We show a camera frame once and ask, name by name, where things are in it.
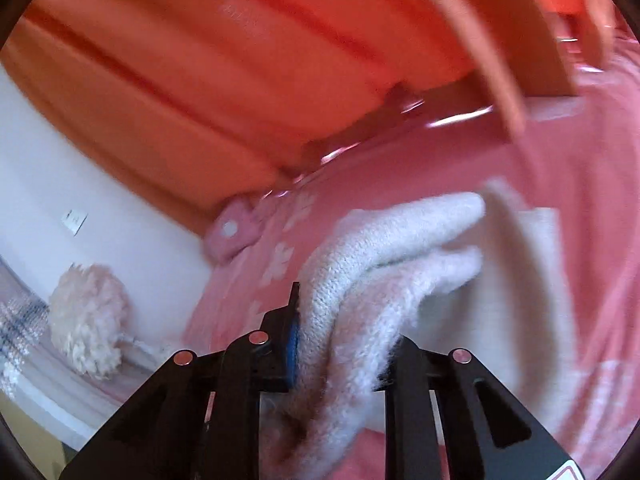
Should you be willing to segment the pink floral bed blanket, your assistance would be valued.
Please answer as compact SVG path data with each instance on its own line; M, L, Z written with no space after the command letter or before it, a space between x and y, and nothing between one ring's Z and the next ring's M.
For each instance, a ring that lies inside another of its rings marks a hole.
M314 250L356 209L478 192L506 182L529 208L559 211L573 301L576 393L557 432L584 475L612 462L639 416L639 46L616 39L608 66L578 73L578 96L539 99L525 132L504 140L482 108L382 134L341 154L256 211L264 232L214 264L184 336L219 350L288 296ZM382 432L363 429L334 472L382 464Z

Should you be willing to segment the fluffy white pompom cushion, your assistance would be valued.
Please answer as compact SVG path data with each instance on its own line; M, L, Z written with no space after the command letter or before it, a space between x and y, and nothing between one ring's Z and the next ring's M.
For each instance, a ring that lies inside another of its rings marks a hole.
M107 266L73 264L49 298L51 344L79 374L109 378L122 364L128 308L125 286Z

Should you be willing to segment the orange curtain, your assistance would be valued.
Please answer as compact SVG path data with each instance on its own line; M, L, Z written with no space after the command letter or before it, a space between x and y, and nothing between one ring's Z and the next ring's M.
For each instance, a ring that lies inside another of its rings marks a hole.
M194 233L326 152L439 102L571 96L602 67L612 0L29 0L1 64L126 188Z

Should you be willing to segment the white knitted garment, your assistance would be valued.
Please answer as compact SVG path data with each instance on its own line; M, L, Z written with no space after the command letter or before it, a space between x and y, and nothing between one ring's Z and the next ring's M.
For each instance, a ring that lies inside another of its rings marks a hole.
M323 479L363 429L384 429L396 344L469 349L547 430L577 380L560 214L503 180L478 192L356 209L299 272L296 381L262 409L260 474Z

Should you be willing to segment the pink flower-shaped pillow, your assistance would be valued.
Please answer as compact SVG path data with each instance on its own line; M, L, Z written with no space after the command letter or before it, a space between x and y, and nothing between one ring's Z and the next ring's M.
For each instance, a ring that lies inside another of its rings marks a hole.
M213 263L226 264L254 245L264 229L264 220L252 203L244 197L235 198L207 228L203 238L205 255Z

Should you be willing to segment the white wall socket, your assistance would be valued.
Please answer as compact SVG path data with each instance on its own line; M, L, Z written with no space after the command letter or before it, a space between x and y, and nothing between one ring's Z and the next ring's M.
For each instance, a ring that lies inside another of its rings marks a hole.
M68 229L73 236L76 236L88 218L85 211L70 209L62 215L63 226Z

